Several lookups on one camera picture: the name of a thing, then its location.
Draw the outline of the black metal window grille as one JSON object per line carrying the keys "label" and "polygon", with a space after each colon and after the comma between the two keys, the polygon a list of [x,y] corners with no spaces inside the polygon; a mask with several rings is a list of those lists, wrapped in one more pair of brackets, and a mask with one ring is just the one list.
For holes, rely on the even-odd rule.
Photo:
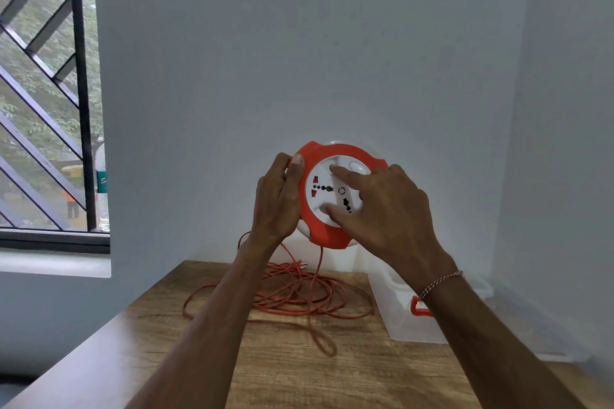
{"label": "black metal window grille", "polygon": [[103,143],[96,0],[0,0],[0,227],[107,232]]}

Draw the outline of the person's left forearm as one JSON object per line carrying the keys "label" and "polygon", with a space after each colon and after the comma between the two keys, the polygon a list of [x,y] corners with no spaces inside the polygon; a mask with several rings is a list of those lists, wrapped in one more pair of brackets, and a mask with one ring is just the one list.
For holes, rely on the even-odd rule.
{"label": "person's left forearm", "polygon": [[255,232],[125,409],[224,409],[256,290],[281,238]]}

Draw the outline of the black window frame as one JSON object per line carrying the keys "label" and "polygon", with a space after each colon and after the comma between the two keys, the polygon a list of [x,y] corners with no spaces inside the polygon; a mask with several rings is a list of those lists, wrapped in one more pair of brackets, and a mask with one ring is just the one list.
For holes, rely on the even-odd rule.
{"label": "black window frame", "polygon": [[0,249],[78,254],[111,253],[109,234],[0,227]]}

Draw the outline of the orange white extension cord reel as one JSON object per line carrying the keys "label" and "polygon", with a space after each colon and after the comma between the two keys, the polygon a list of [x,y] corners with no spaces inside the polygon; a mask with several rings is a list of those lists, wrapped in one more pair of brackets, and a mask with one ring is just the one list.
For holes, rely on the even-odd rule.
{"label": "orange white extension cord reel", "polygon": [[345,213],[353,214],[362,207],[358,191],[334,176],[330,166],[370,174],[375,168],[388,168],[387,162],[344,142],[308,142],[298,153],[303,156],[305,169],[298,185],[301,211],[297,229],[321,248],[344,250],[355,245],[357,242],[321,210],[322,205],[333,204]]}

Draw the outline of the person's right forearm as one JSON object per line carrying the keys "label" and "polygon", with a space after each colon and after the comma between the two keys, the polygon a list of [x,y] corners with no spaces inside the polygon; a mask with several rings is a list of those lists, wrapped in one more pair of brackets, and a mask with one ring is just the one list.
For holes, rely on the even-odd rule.
{"label": "person's right forearm", "polygon": [[480,299],[461,272],[420,298],[483,409],[586,409]]}

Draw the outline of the person's right hand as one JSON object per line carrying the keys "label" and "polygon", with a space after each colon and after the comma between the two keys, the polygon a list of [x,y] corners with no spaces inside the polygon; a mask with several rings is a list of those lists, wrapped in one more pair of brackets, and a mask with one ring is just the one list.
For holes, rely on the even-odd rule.
{"label": "person's right hand", "polygon": [[428,196],[400,165],[375,168],[370,174],[336,165],[330,171],[362,200],[358,233],[350,238],[391,266],[421,297],[461,275],[437,239]]}

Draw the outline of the clear plastic box lid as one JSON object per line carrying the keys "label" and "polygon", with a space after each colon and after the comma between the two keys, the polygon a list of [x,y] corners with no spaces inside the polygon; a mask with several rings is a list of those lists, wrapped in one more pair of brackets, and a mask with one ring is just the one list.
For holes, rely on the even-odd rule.
{"label": "clear plastic box lid", "polygon": [[500,282],[482,275],[478,279],[492,290],[485,304],[540,360],[584,364],[590,359],[591,353],[555,320]]}

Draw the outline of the person's left hand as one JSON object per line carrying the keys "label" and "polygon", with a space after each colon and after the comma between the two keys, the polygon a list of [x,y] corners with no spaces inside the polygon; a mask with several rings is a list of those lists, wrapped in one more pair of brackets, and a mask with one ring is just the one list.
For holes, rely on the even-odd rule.
{"label": "person's left hand", "polygon": [[279,153],[257,184],[249,242],[268,257],[294,233],[300,219],[299,190],[286,194],[286,170],[292,157]]}

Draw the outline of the clear plastic storage box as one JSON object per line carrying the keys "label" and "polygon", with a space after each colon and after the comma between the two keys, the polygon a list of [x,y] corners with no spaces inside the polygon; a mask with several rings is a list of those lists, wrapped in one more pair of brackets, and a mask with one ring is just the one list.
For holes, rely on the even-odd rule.
{"label": "clear plastic storage box", "polygon": [[368,279],[386,330],[393,340],[448,343],[427,306],[390,266],[372,257]]}

